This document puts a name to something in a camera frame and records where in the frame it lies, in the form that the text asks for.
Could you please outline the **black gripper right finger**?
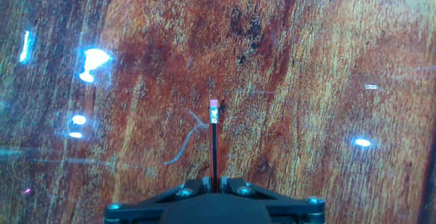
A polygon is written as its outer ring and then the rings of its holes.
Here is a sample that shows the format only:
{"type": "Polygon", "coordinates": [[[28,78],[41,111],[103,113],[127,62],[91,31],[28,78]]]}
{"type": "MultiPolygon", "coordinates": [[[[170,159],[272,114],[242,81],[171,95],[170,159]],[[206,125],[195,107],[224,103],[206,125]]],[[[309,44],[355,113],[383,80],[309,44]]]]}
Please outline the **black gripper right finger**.
{"type": "Polygon", "coordinates": [[[310,223],[326,222],[326,203],[316,196],[295,199],[242,178],[222,176],[222,210],[248,223],[310,223]]]}

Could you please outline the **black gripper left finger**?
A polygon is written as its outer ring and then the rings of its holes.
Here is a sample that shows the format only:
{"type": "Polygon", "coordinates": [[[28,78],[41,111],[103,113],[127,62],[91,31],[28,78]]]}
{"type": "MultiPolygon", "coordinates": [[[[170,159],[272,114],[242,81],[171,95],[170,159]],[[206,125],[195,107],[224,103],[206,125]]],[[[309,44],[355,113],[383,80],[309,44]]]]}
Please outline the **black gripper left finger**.
{"type": "Polygon", "coordinates": [[[186,180],[181,186],[135,204],[115,202],[107,205],[103,223],[158,223],[164,211],[172,204],[208,193],[211,193],[209,177],[186,180]]]}

